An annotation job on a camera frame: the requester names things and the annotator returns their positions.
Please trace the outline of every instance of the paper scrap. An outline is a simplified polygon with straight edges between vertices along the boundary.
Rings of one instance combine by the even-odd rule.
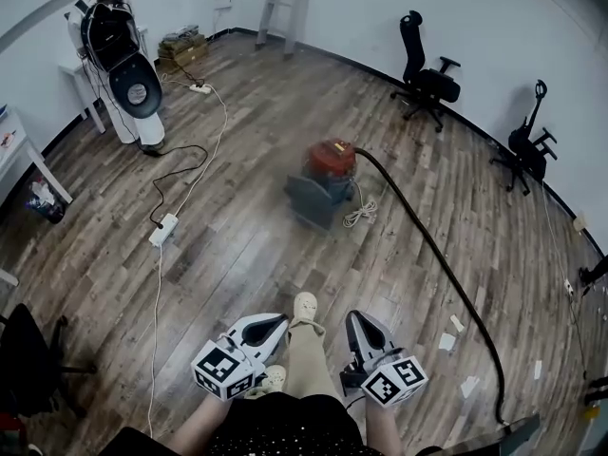
[[[444,332],[441,335],[441,340],[439,341],[439,349],[451,352],[452,348],[454,348],[454,343],[456,343],[456,337]]]
[[[541,372],[542,372],[542,360],[537,360],[536,367],[534,367],[534,379],[535,380],[538,380],[539,378],[541,378]]]
[[[465,330],[465,327],[455,314],[453,314],[450,319],[452,323],[454,323],[454,326],[456,326],[456,330],[458,331],[458,333],[462,333]]]
[[[463,391],[463,396],[465,399],[468,398],[468,396],[471,394],[473,389],[475,389],[475,387],[477,386],[478,383],[479,383],[479,378],[477,378],[476,376],[469,376],[466,379],[466,382],[464,382],[460,386],[460,390]]]

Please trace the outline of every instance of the vacuum hose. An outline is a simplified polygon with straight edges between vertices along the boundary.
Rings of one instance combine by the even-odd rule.
[[[409,205],[408,200],[405,198],[405,196],[403,195],[403,193],[401,192],[401,189],[399,189],[397,184],[395,184],[395,181],[389,175],[387,170],[367,150],[355,147],[354,153],[359,154],[359,155],[365,157],[368,161],[370,161],[375,166],[375,168],[380,171],[380,174],[382,174],[384,179],[387,180],[390,187],[392,188],[394,193],[397,195],[397,198],[399,198],[399,200],[403,204],[404,208],[406,208],[406,211],[408,212],[409,217],[411,218],[411,220],[414,222],[416,227],[422,233],[422,236],[427,241],[428,245],[430,246],[430,249],[433,251],[433,254],[435,254],[437,259],[439,260],[439,263],[441,264],[442,268],[444,269],[444,271],[446,271],[446,274],[447,274],[449,280],[451,281],[451,283],[453,284],[454,288],[456,289],[456,292],[458,293],[458,295],[461,297],[461,299],[465,303],[466,308],[468,309],[468,311],[471,314],[471,317],[475,321],[475,324],[477,324],[479,331],[482,333],[482,336],[484,337],[485,344],[487,345],[487,348],[490,351],[492,360],[494,361],[494,365],[496,367],[496,372],[498,373],[498,400],[496,401],[496,410],[494,412],[494,415],[499,424],[505,424],[503,417],[501,415],[502,411],[503,411],[503,403],[504,403],[503,365],[501,364],[501,358],[499,357],[498,352],[496,351],[494,342],[492,341],[492,338],[490,337],[489,332],[487,332],[487,329],[485,328],[484,322],[477,314],[477,311],[475,311],[475,306],[473,305],[473,303],[470,301],[470,299],[466,295],[465,289],[463,289],[463,286],[458,281],[458,278],[456,278],[456,275],[452,272],[452,269],[449,268],[449,265],[447,264],[446,259],[444,258],[444,255],[442,254],[441,250],[439,250],[437,243],[435,243],[435,240],[430,235],[430,233],[428,232],[427,228],[422,223],[422,221],[418,218],[418,216],[416,215],[416,213],[414,212],[412,207]]]

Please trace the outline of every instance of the white table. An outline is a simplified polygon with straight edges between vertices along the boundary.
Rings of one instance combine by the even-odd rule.
[[[26,152],[30,160],[38,167],[43,176],[53,186],[55,191],[68,203],[70,204],[73,199],[72,196],[64,189],[55,176],[51,174],[48,167],[45,165],[45,160],[36,150],[33,143],[28,137],[26,130],[19,120],[19,115],[15,110],[9,109],[8,115],[0,122],[0,142],[4,137],[5,133],[14,133],[12,142],[9,148],[0,147],[0,179],[4,177],[10,167],[17,160],[19,155]],[[18,285],[19,280],[14,276],[0,269],[0,279],[6,280],[9,284]]]
[[[142,51],[146,56],[149,56],[146,40],[147,28],[137,27],[137,30],[140,34]],[[59,63],[59,68],[68,76],[71,76],[76,86],[76,93],[78,94],[83,107],[82,111],[80,112],[80,116],[83,117],[83,120],[86,120],[86,111],[88,110],[93,122],[95,122],[95,126],[99,130],[99,133],[105,133],[104,124],[102,123],[102,120],[99,118],[99,114],[95,109],[95,100],[97,97],[91,88],[91,83],[89,82],[88,77],[86,76],[83,62],[76,55],[76,51],[64,56],[64,60]]]

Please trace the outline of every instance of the black office chair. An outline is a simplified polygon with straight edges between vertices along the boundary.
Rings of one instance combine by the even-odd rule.
[[[558,141],[546,128],[543,128],[542,131],[544,132],[542,136],[533,142],[528,137],[522,137],[520,130],[514,131],[509,136],[509,148],[515,154],[515,157],[503,156],[502,159],[490,160],[490,163],[497,162],[511,169],[511,185],[506,187],[507,192],[513,191],[515,180],[519,179],[524,187],[523,195],[529,195],[530,188],[523,176],[523,171],[526,171],[537,181],[542,181],[547,170],[545,156],[549,154],[555,161],[558,159],[556,153],[545,143],[548,139],[551,139],[554,143]]]
[[[439,71],[423,69],[426,58],[420,39],[421,25],[422,16],[414,10],[410,10],[409,15],[401,19],[399,25],[401,37],[408,52],[408,65],[403,74],[405,92],[394,91],[390,97],[394,99],[396,96],[403,96],[417,102],[418,105],[404,115],[404,119],[409,120],[420,110],[426,110],[437,122],[435,130],[439,133],[444,129],[444,124],[439,118],[442,113],[438,116],[435,111],[439,107],[440,100],[454,103],[460,96],[460,86],[454,83],[453,78],[446,75],[446,71],[450,66],[460,67],[460,64],[442,56],[440,59],[444,63]]]
[[[96,373],[97,368],[60,365],[64,354],[59,337],[67,319],[62,316],[55,323],[50,348],[25,305],[19,304],[9,319],[0,316],[0,322],[5,325],[0,338],[0,411],[26,417],[53,412],[58,408],[53,399],[58,390],[76,416],[85,417],[86,410],[70,397],[61,374]]]

